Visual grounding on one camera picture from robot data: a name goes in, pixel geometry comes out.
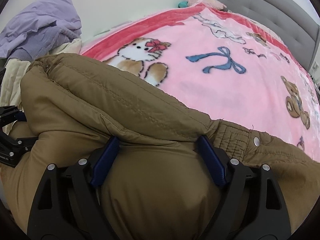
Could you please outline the brown padded winter coat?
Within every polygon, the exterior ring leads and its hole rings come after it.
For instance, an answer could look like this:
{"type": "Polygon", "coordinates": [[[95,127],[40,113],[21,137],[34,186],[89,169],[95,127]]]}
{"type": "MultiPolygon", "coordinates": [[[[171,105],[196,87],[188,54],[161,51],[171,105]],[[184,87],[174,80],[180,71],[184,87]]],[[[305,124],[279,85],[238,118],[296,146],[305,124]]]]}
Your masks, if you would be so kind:
{"type": "Polygon", "coordinates": [[[40,179],[49,164],[74,165],[111,136],[121,142],[100,202],[121,239],[196,239],[220,195],[195,142],[213,146],[245,165],[270,165],[297,230],[319,198],[319,163],[265,132],[189,109],[176,98],[128,72],[77,54],[34,61],[21,80],[27,123],[13,138],[36,136],[1,179],[16,224],[27,230],[40,179]]]}

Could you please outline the lavender crumpled garment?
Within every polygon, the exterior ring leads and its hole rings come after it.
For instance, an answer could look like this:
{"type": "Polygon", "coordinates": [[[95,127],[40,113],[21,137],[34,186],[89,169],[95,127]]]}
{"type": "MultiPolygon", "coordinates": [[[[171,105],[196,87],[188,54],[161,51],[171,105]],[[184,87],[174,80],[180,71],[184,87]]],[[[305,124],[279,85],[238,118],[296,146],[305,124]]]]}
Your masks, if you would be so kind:
{"type": "Polygon", "coordinates": [[[36,0],[1,32],[1,58],[33,61],[81,35],[72,0],[36,0]]]}

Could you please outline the pink cartoon fleece blanket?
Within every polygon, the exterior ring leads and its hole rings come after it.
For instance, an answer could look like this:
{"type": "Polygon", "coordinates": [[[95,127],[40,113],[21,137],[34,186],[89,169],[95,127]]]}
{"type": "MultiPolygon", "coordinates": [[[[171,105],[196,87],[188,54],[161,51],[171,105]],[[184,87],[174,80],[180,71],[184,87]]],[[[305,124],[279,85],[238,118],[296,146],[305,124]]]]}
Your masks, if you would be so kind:
{"type": "Polygon", "coordinates": [[[81,55],[135,73],[189,108],[267,132],[319,160],[319,102],[287,46],[202,3],[124,23],[81,55]]]}

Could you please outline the white nightstand with clutter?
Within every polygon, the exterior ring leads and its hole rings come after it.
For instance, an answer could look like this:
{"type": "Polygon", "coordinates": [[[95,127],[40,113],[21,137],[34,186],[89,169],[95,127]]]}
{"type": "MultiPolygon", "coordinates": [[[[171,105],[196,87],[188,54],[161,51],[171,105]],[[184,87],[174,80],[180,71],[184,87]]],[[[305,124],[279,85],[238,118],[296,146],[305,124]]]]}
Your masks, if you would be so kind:
{"type": "Polygon", "coordinates": [[[316,61],[312,64],[312,66],[309,70],[309,74],[313,80],[315,87],[317,89],[319,89],[319,87],[320,87],[320,66],[316,61]]]}

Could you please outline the grey upholstered headboard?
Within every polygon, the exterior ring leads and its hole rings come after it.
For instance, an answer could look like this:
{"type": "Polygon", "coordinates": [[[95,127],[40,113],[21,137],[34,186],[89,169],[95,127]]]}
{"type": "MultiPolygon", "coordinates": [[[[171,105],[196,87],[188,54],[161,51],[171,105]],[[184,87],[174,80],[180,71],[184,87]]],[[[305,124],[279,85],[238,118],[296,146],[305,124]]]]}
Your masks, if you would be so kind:
{"type": "Polygon", "coordinates": [[[232,12],[247,16],[274,31],[307,71],[319,45],[319,25],[293,0],[218,0],[232,12]]]}

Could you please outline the pink plush toy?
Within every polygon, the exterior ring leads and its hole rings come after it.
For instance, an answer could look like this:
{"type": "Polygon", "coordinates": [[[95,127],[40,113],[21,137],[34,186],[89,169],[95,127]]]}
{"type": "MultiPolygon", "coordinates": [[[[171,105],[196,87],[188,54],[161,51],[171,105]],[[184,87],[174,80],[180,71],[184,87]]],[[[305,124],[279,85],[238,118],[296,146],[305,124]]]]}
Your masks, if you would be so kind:
{"type": "Polygon", "coordinates": [[[187,0],[188,6],[192,6],[197,3],[203,3],[208,7],[214,8],[216,10],[224,10],[227,8],[222,2],[218,0],[187,0]]]}

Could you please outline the teal small object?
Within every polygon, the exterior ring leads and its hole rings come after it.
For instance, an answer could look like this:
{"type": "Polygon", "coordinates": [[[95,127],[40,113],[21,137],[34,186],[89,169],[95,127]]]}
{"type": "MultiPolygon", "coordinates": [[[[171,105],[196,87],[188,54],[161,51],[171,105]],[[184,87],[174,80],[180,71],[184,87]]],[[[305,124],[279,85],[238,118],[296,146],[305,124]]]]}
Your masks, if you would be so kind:
{"type": "Polygon", "coordinates": [[[188,7],[188,2],[187,1],[180,2],[178,4],[178,7],[179,8],[187,8],[188,7]]]}

